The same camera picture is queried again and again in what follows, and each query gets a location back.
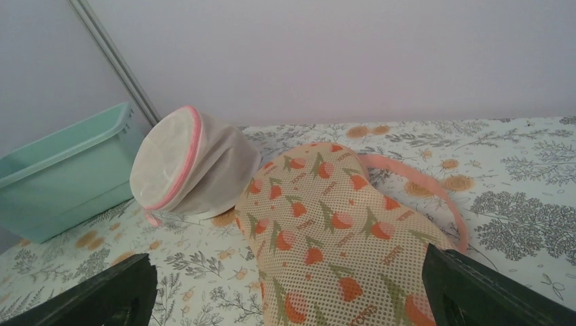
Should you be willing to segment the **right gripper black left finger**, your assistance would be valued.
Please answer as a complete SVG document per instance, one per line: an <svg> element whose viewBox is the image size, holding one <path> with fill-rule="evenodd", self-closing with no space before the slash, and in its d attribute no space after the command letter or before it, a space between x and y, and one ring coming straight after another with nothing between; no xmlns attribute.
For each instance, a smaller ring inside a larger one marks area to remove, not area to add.
<svg viewBox="0 0 576 326"><path fill-rule="evenodd" d="M147 253L132 255L2 325L148 325L158 273Z"/></svg>

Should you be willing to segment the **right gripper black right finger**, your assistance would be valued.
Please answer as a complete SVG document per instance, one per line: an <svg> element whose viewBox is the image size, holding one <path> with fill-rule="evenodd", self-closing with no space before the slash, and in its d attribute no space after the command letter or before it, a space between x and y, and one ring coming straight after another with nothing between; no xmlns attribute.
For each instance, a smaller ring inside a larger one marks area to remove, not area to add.
<svg viewBox="0 0 576 326"><path fill-rule="evenodd" d="M422 281L437 325L574 325L575 311L453 249L430 244Z"/></svg>

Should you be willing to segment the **mint green plastic bin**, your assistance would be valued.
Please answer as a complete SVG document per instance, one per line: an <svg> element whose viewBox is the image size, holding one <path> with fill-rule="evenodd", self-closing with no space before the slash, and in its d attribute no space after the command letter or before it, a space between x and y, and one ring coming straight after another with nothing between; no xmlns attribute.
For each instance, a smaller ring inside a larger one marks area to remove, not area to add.
<svg viewBox="0 0 576 326"><path fill-rule="evenodd" d="M122 103L1 158L1 227L44 242L132 198L144 134Z"/></svg>

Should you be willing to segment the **floral mesh bra laundry bag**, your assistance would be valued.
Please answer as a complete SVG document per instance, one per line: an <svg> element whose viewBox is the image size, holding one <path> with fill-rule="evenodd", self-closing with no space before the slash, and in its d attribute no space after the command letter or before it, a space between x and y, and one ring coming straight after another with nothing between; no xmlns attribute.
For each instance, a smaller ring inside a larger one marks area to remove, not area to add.
<svg viewBox="0 0 576 326"><path fill-rule="evenodd" d="M442 199L461 234L370 184L389 170ZM253 251L265 325L439 325L422 281L427 250L467 250L467 227L432 177L337 143L293 148L250 179L235 206Z"/></svg>

